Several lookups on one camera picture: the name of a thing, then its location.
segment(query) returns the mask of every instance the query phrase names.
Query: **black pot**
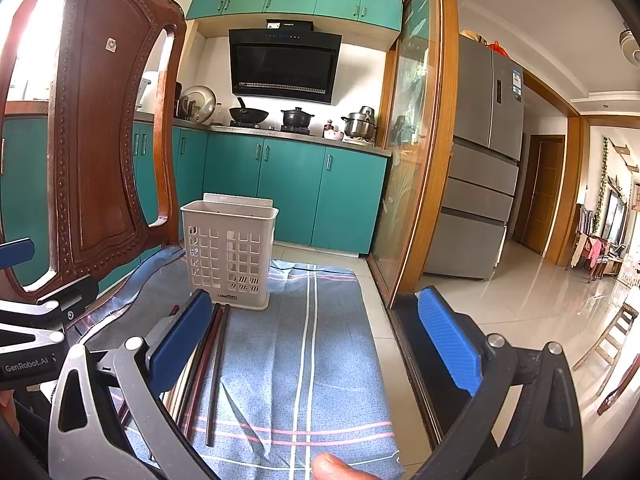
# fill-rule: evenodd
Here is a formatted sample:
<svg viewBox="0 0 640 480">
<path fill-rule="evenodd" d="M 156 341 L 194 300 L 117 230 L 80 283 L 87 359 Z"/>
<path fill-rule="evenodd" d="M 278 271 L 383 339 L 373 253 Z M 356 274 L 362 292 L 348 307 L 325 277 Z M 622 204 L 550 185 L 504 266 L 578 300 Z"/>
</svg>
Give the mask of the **black pot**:
<svg viewBox="0 0 640 480">
<path fill-rule="evenodd" d="M 268 112 L 258 108 L 247 108 L 242 98 L 238 98 L 241 108 L 229 108 L 229 113 L 239 123 L 259 124 L 267 118 Z"/>
<path fill-rule="evenodd" d="M 296 106 L 295 110 L 282 110 L 282 124 L 293 128 L 306 128 L 311 122 L 311 117 L 314 116 L 303 112 L 299 106 Z"/>
</svg>

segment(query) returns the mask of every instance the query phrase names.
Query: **cabinet handle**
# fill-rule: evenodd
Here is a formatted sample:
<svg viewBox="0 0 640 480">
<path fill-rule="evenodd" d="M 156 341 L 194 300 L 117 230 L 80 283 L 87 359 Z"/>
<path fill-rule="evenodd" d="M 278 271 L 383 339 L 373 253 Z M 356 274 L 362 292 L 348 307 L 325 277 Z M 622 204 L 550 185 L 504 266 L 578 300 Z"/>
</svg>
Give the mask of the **cabinet handle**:
<svg viewBox="0 0 640 480">
<path fill-rule="evenodd" d="M 0 176 L 4 175 L 4 137 L 0 142 Z"/>
</svg>

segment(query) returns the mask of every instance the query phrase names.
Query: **refrigerator drawer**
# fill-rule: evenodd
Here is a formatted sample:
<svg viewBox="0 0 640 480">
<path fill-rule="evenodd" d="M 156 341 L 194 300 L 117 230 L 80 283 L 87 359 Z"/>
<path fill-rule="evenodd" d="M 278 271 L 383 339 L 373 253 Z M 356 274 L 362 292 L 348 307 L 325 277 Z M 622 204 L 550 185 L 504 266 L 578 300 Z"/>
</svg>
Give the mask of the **refrigerator drawer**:
<svg viewBox="0 0 640 480">
<path fill-rule="evenodd" d="M 515 163 L 454 142 L 449 176 L 513 196 L 518 167 Z"/>
<path fill-rule="evenodd" d="M 424 272 L 487 279 L 497 261 L 505 225 L 444 211 L 438 216 Z"/>
<path fill-rule="evenodd" d="M 513 197 L 475 184 L 447 179 L 442 206 L 506 222 Z"/>
</svg>

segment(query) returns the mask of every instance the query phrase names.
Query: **small bowl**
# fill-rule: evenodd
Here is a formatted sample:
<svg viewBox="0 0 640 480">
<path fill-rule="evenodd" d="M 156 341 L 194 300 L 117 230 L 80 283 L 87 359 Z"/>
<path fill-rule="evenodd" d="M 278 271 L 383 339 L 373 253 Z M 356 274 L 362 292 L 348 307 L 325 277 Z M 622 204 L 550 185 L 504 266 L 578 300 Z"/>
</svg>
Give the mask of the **small bowl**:
<svg viewBox="0 0 640 480">
<path fill-rule="evenodd" d="M 344 132 L 336 132 L 335 130 L 325 130 L 322 136 L 325 139 L 342 140 L 342 138 L 344 137 Z"/>
</svg>

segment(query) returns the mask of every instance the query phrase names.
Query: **wooden stool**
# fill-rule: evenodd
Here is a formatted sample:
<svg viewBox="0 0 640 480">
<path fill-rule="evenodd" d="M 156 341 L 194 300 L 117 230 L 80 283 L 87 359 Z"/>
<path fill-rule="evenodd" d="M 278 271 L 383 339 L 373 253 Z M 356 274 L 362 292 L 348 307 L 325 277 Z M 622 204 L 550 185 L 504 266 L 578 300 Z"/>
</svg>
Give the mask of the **wooden stool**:
<svg viewBox="0 0 640 480">
<path fill-rule="evenodd" d="M 604 390 L 604 387 L 607 385 L 607 381 L 609 381 L 609 378 L 611 377 L 611 374 L 613 373 L 613 370 L 616 367 L 618 359 L 620 358 L 620 354 L 622 353 L 622 347 L 625 344 L 626 336 L 629 332 L 631 332 L 631 327 L 636 317 L 638 317 L 638 311 L 633 307 L 629 306 L 628 304 L 623 303 L 620 309 L 618 310 L 618 312 L 616 313 L 616 315 L 614 316 L 614 318 L 611 320 L 611 323 L 609 323 L 609 325 L 606 327 L 602 335 L 598 338 L 596 343 L 591 348 L 589 348 L 588 352 L 585 355 L 583 355 L 580 358 L 580 360 L 572 368 L 572 370 L 575 372 L 587 360 L 587 358 L 594 352 L 596 352 L 596 354 L 598 354 L 607 363 L 609 363 L 611 368 L 607 372 L 607 376 L 604 378 L 604 381 L 602 381 L 602 384 L 600 385 L 600 388 L 598 389 L 596 396 L 599 396 Z M 626 328 L 624 328 L 619 323 L 620 319 L 623 319 L 627 323 L 628 326 Z M 611 331 L 614 328 L 622 332 L 622 335 L 624 336 L 622 339 L 622 343 L 619 343 L 611 335 Z M 605 340 L 609 342 L 610 345 L 612 345 L 616 349 L 616 355 L 614 357 L 609 355 L 607 351 L 602 346 L 600 346 L 602 342 Z"/>
</svg>

